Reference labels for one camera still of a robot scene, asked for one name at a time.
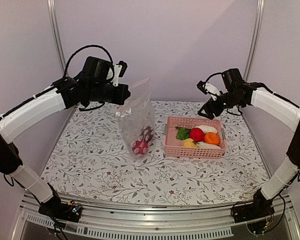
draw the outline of plastic bag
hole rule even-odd
[[[155,110],[150,101],[150,78],[130,87],[131,97],[120,106],[116,115],[121,136],[134,159],[147,155],[155,136]]]

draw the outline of orange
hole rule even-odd
[[[219,145],[220,144],[220,137],[213,133],[213,132],[207,132],[205,135],[204,135],[204,141],[207,143],[207,144],[213,144],[213,145]]]

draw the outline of plastic basket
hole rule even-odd
[[[176,138],[178,133],[176,127],[193,129],[198,125],[208,125],[217,129],[217,134],[221,140],[219,145],[221,149],[181,146],[181,140]],[[227,149],[227,141],[221,121],[196,117],[168,116],[164,130],[163,145],[166,156],[186,158],[219,159]]]

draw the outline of white radish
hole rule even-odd
[[[204,134],[206,134],[206,133],[217,134],[218,133],[218,130],[213,126],[199,125],[199,126],[196,126],[196,128],[201,129]]]
[[[221,147],[217,145],[209,144],[204,141],[197,142],[196,145],[201,149],[221,149]]]

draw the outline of floral pattern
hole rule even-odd
[[[133,161],[121,138],[117,106],[75,111],[42,179],[58,192],[85,198],[152,205],[207,205],[250,200],[268,175],[241,116],[224,112],[228,149],[220,159],[167,157],[167,116],[198,117],[199,102],[153,101],[155,141]]]

